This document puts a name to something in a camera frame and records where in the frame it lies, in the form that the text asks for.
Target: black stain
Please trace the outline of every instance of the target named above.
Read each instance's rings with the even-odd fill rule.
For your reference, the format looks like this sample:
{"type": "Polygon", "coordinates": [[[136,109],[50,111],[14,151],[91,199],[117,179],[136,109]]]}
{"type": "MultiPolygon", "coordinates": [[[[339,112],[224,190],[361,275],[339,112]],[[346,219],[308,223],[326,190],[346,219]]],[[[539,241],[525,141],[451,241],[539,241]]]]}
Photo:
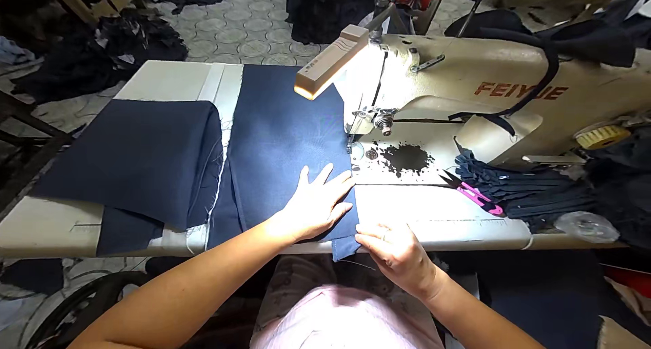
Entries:
{"type": "Polygon", "coordinates": [[[398,178],[407,170],[420,176],[420,172],[434,161],[434,158],[425,150],[415,145],[388,146],[386,149],[378,151],[385,159],[382,163],[398,178]]]}

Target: white table surface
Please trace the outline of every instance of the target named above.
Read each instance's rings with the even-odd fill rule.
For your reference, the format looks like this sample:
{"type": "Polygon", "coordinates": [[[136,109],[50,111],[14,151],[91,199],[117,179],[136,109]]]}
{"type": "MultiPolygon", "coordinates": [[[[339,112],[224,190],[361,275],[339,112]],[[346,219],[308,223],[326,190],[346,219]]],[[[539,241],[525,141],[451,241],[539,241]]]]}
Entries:
{"type": "MultiPolygon", "coordinates": [[[[242,69],[240,64],[148,61],[115,98],[212,101],[221,117],[225,158],[232,114],[240,92],[242,69]]],[[[446,132],[442,137],[449,136],[451,130],[447,128],[438,127],[435,131],[446,132]]],[[[398,138],[409,137],[397,131],[395,134],[398,138]]],[[[369,135],[367,141],[371,140],[372,135],[369,135]]],[[[435,157],[437,162],[448,167],[452,162],[450,157],[455,154],[454,150],[450,149],[453,144],[425,141],[426,148],[426,144],[429,145],[428,151],[438,152],[435,157]]],[[[370,169],[369,172],[357,173],[355,177],[362,181],[377,180],[375,176],[383,178],[382,180],[392,177],[378,169],[370,169]]],[[[453,189],[434,186],[357,185],[355,197],[361,223],[408,223],[428,251],[596,247],[563,233],[532,235],[524,222],[495,218],[453,189]]],[[[94,256],[102,211],[103,206],[100,204],[26,196],[0,221],[0,255],[94,256]]],[[[207,237],[206,225],[196,226],[185,232],[175,232],[174,228],[166,225],[163,236],[152,240],[146,250],[133,251],[122,256],[190,256],[205,250],[207,237]]],[[[330,252],[330,242],[298,244],[284,251],[330,252]]]]}

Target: tiled floor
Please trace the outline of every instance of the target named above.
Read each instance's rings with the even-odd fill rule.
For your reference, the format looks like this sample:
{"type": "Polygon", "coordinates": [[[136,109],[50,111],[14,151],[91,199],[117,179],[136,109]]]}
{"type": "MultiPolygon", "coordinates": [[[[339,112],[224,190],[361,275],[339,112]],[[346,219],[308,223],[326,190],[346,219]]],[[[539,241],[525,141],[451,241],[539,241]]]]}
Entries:
{"type": "MultiPolygon", "coordinates": [[[[190,50],[188,61],[303,66],[326,45],[303,45],[293,41],[291,25],[284,21],[285,4],[285,0],[224,0],[209,6],[187,6],[178,15],[171,13],[173,4],[154,6],[183,37],[190,50]]],[[[443,0],[428,34],[442,35],[443,30],[466,14],[471,6],[467,0],[443,0]]],[[[487,8],[482,4],[480,11],[487,8]]],[[[35,68],[0,76],[0,90],[10,91],[10,78],[32,70],[35,68]]],[[[97,94],[43,104],[33,114],[52,126],[71,131],[93,120],[123,85],[97,94]]],[[[19,97],[23,101],[30,100],[28,96],[19,97]]],[[[0,124],[0,129],[16,136],[40,135],[11,119],[0,124]]],[[[22,348],[47,314],[84,283],[110,272],[141,270],[144,259],[64,259],[64,265],[66,286],[50,297],[0,285],[0,343],[3,349],[22,348]]]]}

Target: woman's left hand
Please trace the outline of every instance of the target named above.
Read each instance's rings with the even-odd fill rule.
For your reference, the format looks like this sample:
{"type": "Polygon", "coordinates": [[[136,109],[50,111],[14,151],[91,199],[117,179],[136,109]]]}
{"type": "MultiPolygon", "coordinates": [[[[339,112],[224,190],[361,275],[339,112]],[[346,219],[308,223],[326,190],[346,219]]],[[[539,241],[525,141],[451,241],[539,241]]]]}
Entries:
{"type": "Polygon", "coordinates": [[[303,167],[294,196],[272,217],[274,228],[278,228],[276,232],[291,237],[292,243],[317,237],[353,207],[352,203],[338,203],[355,185],[352,173],[347,170],[325,182],[332,168],[332,163],[328,163],[310,183],[309,169],[303,167]]]}

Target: plastic bag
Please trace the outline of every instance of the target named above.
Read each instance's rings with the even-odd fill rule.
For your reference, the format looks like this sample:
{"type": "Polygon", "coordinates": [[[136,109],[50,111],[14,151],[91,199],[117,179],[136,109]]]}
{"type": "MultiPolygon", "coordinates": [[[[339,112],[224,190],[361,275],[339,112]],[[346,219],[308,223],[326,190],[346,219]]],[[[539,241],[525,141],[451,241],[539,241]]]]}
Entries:
{"type": "Polygon", "coordinates": [[[612,223],[590,212],[565,213],[554,222],[554,227],[594,244],[609,244],[619,238],[619,231],[612,223]]]}

